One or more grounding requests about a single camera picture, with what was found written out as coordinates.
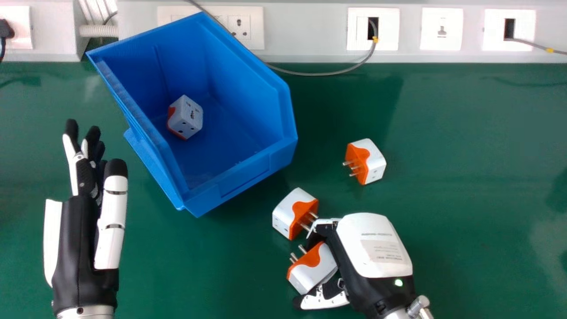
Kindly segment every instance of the green table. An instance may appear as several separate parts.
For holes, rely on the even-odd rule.
[[[287,65],[300,70],[341,65]],[[48,318],[45,198],[69,196],[65,120],[98,124],[130,170],[118,318],[362,318],[298,312],[295,242],[272,229],[294,187],[320,216],[381,213],[437,318],[567,317],[567,65],[366,65],[284,76],[293,163],[200,219],[176,211],[122,137],[126,122],[88,62],[0,66],[0,318]],[[369,137],[388,161],[359,186],[341,166]]]

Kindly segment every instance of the blue plastic bin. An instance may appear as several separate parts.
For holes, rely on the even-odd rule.
[[[200,13],[87,52],[122,109],[132,148],[175,208],[199,217],[291,162],[287,84]],[[167,130],[183,94],[203,107],[187,141]]]

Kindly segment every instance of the black rectangular opening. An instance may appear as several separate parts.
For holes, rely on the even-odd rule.
[[[368,40],[372,40],[373,36],[378,37],[378,34],[374,34],[374,28],[372,28],[372,24],[370,24],[370,21],[374,22],[374,24],[376,25],[376,32],[378,33],[378,17],[374,17],[374,16],[370,16],[368,17]]]
[[[504,19],[504,39],[514,38],[516,19]]]

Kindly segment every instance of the wall plate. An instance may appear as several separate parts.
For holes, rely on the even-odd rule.
[[[349,8],[346,49],[370,49],[372,40],[368,40],[368,17],[378,17],[376,51],[396,51],[400,39],[400,9],[397,8]]]
[[[264,8],[248,6],[203,6],[245,47],[264,49]],[[194,6],[159,6],[158,26],[201,12]]]
[[[504,20],[516,19],[514,37],[533,41],[535,38],[535,10],[484,10],[484,51],[532,51],[530,45],[504,41]]]
[[[8,20],[15,33],[6,40],[6,49],[33,49],[29,6],[0,6],[0,19]]]
[[[421,50],[459,51],[462,42],[463,9],[422,9]]]

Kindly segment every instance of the robot wrist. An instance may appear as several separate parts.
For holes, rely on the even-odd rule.
[[[90,305],[60,311],[57,319],[114,319],[114,307],[109,305]]]

